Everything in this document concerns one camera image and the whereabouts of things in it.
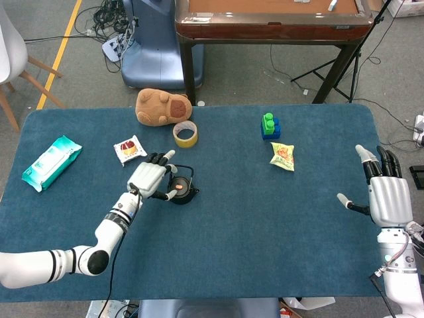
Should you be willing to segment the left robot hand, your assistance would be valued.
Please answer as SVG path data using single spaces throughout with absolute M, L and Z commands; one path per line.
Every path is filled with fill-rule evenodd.
M 167 153 L 150 153 L 129 178 L 127 189 L 129 191 L 137 190 L 142 199 L 149 197 L 163 201 L 173 199 L 178 192 L 176 189 L 162 193 L 158 191 L 158 186 L 167 173 L 177 171 L 173 164 L 168 164 L 175 153 L 175 150 L 169 150 Z

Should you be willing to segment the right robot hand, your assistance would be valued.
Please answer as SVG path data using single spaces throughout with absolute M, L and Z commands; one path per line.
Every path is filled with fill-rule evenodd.
M 337 199 L 345 208 L 371 217 L 381 228 L 405 227 L 413 220 L 409 186 L 401 173 L 397 156 L 382 146 L 376 147 L 380 158 L 357 144 L 366 183 L 369 205 L 359 205 L 338 193 Z

